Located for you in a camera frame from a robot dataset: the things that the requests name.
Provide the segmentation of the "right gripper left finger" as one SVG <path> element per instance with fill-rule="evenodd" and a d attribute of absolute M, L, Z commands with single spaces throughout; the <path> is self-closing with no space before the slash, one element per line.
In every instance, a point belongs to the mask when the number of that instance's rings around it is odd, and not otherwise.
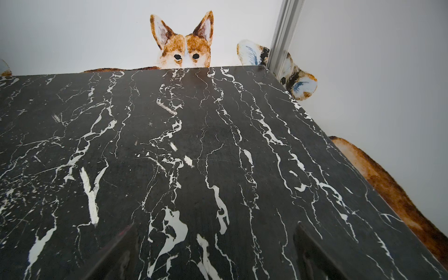
<path fill-rule="evenodd" d="M 135 224 L 123 229 L 94 254 L 69 280 L 136 280 L 138 231 Z"/>

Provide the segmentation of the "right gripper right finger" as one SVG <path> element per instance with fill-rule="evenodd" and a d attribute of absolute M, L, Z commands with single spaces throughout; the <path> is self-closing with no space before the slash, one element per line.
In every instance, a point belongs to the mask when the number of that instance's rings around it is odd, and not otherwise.
<path fill-rule="evenodd" d="M 338 263 L 330 258 L 301 223 L 296 225 L 294 244 L 301 280 L 348 280 Z"/>

